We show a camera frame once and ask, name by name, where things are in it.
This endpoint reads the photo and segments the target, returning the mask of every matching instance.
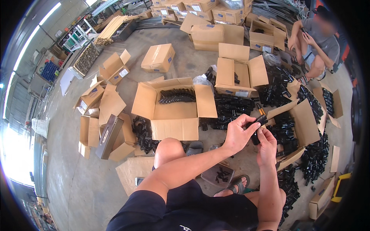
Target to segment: clear plastic bag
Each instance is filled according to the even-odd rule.
[[[244,4],[242,0],[220,0],[220,3],[231,9],[231,10],[238,10],[238,9],[243,9]]]
[[[267,63],[269,66],[280,66],[281,65],[281,59],[280,59],[279,54],[273,55],[273,54],[270,54],[264,51],[262,56],[263,56],[263,60],[265,61],[265,63]]]
[[[208,85],[208,86],[210,86],[210,87],[211,87],[211,90],[212,90],[213,95],[215,94],[215,93],[214,93],[214,90],[213,90],[212,83],[211,83],[211,82],[209,82],[209,81],[207,80],[207,78],[206,78],[206,77],[203,77],[203,76],[201,76],[201,75],[199,75],[199,76],[195,77],[195,78],[193,79],[193,84]]]

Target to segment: cardboard sheet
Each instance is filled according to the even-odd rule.
[[[153,165],[154,157],[129,157],[127,161],[116,167],[118,178],[127,196],[136,189],[135,177],[147,177],[152,172]]]

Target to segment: closed cardboard box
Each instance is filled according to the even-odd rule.
[[[214,20],[224,21],[233,24],[239,24],[244,21],[244,11],[240,10],[231,10],[223,5],[218,5],[212,9],[212,14]]]
[[[218,44],[225,41],[225,29],[221,25],[194,25],[191,28],[194,48],[203,51],[218,51]]]
[[[256,29],[264,30],[263,34],[254,32]],[[286,33],[273,25],[252,20],[249,37],[251,49],[272,53],[275,46],[283,51],[285,50]]]
[[[103,67],[99,66],[99,74],[109,84],[117,85],[130,70],[126,66],[131,55],[125,49],[121,55],[116,52],[104,61]]]
[[[249,60],[249,47],[219,43],[215,88],[220,94],[248,97],[257,86],[269,83],[262,55]],[[234,72],[240,84],[234,82]]]
[[[101,86],[104,84],[103,81],[96,82],[87,91],[85,91],[77,103],[74,105],[73,109],[78,109],[82,115],[85,115],[87,111],[96,104],[104,93],[104,88]]]
[[[175,50],[171,43],[151,46],[141,63],[146,72],[165,73],[169,70]]]
[[[184,4],[182,3],[183,0],[170,0],[166,2],[164,5],[169,9],[173,11],[183,11],[186,10]]]
[[[196,102],[158,102],[161,90],[179,88],[193,89]],[[153,140],[198,140],[199,117],[217,118],[211,87],[193,85],[190,77],[139,83],[131,113],[151,121]]]
[[[152,17],[152,10],[147,10],[139,14],[140,19],[146,19],[146,18],[151,18],[151,17]]]
[[[311,199],[308,207],[310,218],[316,220],[330,203],[334,190],[334,177],[326,179]]]
[[[219,4],[218,0],[184,0],[187,10],[194,10],[199,12],[207,12]]]

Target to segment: cardboard box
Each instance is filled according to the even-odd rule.
[[[262,33],[253,32],[256,29],[264,30]],[[249,30],[250,48],[257,51],[266,51],[272,53],[274,46],[285,50],[285,31],[276,28],[273,25],[252,20]]]
[[[219,43],[215,88],[220,94],[248,97],[257,86],[269,83],[263,56],[249,60],[249,47]],[[234,72],[240,84],[234,83]]]
[[[152,15],[152,10],[147,10],[147,11],[144,11],[143,13],[139,14],[140,19],[151,18],[152,16],[153,16]]]
[[[177,21],[175,14],[161,15],[162,19]]]
[[[118,55],[116,52],[114,52],[114,54],[104,61],[104,68],[99,66],[100,75],[106,80],[107,83],[117,85],[121,79],[123,79],[123,77],[130,72],[126,66],[126,63],[130,57],[131,55],[126,49],[121,55]]]
[[[218,0],[184,0],[187,10],[195,10],[199,12],[207,12],[219,4]]]
[[[136,143],[136,136],[132,132],[131,118],[128,114],[120,113],[118,118],[123,120],[121,129],[118,131],[117,138],[113,144],[112,152],[109,159],[113,161],[120,161],[135,150],[133,147]]]
[[[326,179],[311,199],[308,207],[310,218],[316,220],[329,205],[334,190],[334,177]]]
[[[188,13],[192,13],[204,20],[211,21],[213,19],[212,17],[212,10],[208,10],[206,12],[200,12],[195,10],[188,10]]]
[[[320,82],[320,84],[321,84],[321,86],[323,88],[327,89],[329,92],[331,92],[333,94],[333,100],[334,100],[334,105],[333,105],[333,108],[334,108],[334,117],[332,117],[331,115],[329,115],[327,113],[327,109],[326,109],[326,104],[325,104],[325,99],[324,99],[324,96],[323,96],[323,90],[322,90],[322,88],[321,87],[314,88],[314,89],[312,89],[312,93],[317,98],[317,100],[320,102],[322,108],[325,110],[325,112],[326,112],[328,118],[330,119],[330,121],[332,122],[332,124],[335,125],[338,128],[341,128],[339,122],[337,121],[337,119],[339,117],[343,116],[342,101],[340,99],[339,90],[336,90],[335,92],[332,92],[330,90],[330,88],[326,84],[321,83],[321,82]]]
[[[73,109],[77,108],[82,115],[86,114],[86,112],[102,97],[104,93],[104,88],[101,86],[102,83],[103,81],[99,81],[85,91],[80,96]]]
[[[175,50],[171,43],[151,46],[145,55],[141,68],[146,72],[165,73],[169,70]]]
[[[289,111],[290,116],[295,122],[294,134],[298,140],[298,149],[287,156],[278,157],[276,159],[277,162],[280,162],[280,166],[277,171],[284,169],[294,161],[298,160],[305,151],[305,147],[307,145],[320,140],[319,130],[317,129],[315,117],[308,99],[297,104],[298,101],[299,99],[296,99],[286,105],[272,109],[268,111],[266,115],[269,120],[266,126],[275,125],[275,121],[273,119],[274,116],[286,111]]]
[[[193,89],[196,103],[160,104],[160,91],[174,88]],[[131,113],[151,121],[153,140],[198,140],[199,117],[217,118],[211,87],[193,85],[190,77],[139,83]]]
[[[239,24],[244,21],[243,9],[231,10],[223,5],[218,5],[212,9],[212,14],[214,20],[217,21],[224,21],[234,24]]]
[[[170,0],[166,2],[164,5],[169,9],[173,11],[184,11],[186,10],[184,4],[182,3],[183,0]]]
[[[112,114],[109,117],[109,120],[104,128],[102,136],[100,137],[99,144],[95,152],[100,159],[108,160],[118,132],[121,130],[122,124],[123,120],[121,120],[117,116]]]
[[[88,159],[90,157],[90,147],[97,147],[99,144],[99,120],[88,116],[81,116],[80,120],[78,152]]]
[[[194,25],[191,28],[194,48],[203,51],[218,51],[218,44],[225,41],[225,29],[221,25]]]
[[[101,97],[99,109],[99,125],[104,125],[108,122],[111,114],[118,116],[126,107],[126,103],[122,100],[118,92],[115,91],[116,86],[108,84],[105,87],[103,96]]]

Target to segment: slipper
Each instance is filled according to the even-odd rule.
[[[203,143],[201,141],[193,141],[186,150],[186,156],[196,155],[203,152]]]

